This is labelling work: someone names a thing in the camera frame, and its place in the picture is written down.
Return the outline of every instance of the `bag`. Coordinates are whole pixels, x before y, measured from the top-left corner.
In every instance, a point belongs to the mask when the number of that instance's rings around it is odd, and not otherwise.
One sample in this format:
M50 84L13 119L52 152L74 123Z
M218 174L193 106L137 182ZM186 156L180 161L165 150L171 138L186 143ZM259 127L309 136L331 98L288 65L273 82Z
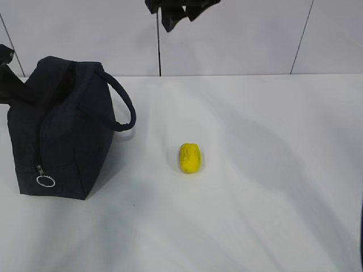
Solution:
M129 108L130 123L116 122L108 83ZM136 121L128 94L98 62L46 57L25 83L3 64L0 102L10 105L8 127L20 193L32 196L85 199L113 132L129 130Z

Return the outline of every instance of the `yellow lemon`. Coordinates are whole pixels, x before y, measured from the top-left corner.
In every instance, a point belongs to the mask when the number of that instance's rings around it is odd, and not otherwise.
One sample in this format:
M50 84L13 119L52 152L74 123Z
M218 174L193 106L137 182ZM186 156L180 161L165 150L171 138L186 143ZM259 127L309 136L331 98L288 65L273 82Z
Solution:
M186 174L198 172L202 162L199 147L195 143L185 143L180 147L180 169Z

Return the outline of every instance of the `white wall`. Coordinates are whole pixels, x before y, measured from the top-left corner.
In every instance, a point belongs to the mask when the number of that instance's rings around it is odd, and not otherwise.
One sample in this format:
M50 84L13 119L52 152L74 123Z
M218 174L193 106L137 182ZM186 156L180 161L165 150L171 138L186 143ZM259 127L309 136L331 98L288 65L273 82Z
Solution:
M161 31L163 75L288 74L311 1L223 0Z
M53 55L113 75L158 75L155 15L142 0L11 0L0 11L25 74Z
M315 0L293 72L363 73L362 14L362 0Z
M162 74L288 74L312 1L222 0L171 33L160 24ZM362 10L362 0L314 0L293 72L363 73ZM113 75L159 74L144 0L4 0L0 12L26 75L48 55L101 61ZM0 43L9 45L3 26Z

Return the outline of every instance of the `zipper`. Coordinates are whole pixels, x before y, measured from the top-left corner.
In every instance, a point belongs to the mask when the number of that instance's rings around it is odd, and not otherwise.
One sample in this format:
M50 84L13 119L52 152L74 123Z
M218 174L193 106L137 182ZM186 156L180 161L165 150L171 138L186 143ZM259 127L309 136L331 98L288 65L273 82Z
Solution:
M37 142L36 142L36 169L39 173L39 176L36 178L36 181L39 185L43 187L54 187L56 184L56 181L54 178L47 176L43 170L43 160L41 156L41 127L43 124L44 119L47 116L47 113L53 109L58 103L62 102L62 99L66 98L64 95L70 94L71 91L74 89L75 85L75 64L76 62L71 62L69 66L67 67L66 71L64 72L64 75L54 91L54 93L50 93L44 101L42 101L41 105L41 114L40 114L40 120L37 126ZM53 184L52 185L45 185L40 182L41 178L50 179Z

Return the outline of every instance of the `bag strap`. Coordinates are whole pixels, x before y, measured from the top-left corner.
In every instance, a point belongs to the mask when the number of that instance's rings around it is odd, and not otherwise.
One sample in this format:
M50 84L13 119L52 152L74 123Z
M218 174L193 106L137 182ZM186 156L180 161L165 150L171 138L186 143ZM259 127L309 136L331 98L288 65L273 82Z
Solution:
M96 73L105 80L108 84L112 86L112 88L121 96L123 101L125 102L126 106L128 107L131 113L131 121L128 124L120 124L117 121L112 121L108 117L100 114L99 112L95 111L94 109L83 105L82 110L85 111L88 115L93 117L96 120L99 120L103 124L105 124L108 128L112 129L113 131L125 131L132 129L136 123L136 112L135 108L132 105L131 99L125 89L121 86L121 84L111 75L107 74L105 71L97 70Z
M37 97L7 66L12 61L14 50L0 44L0 104L9 104L12 99L37 103Z

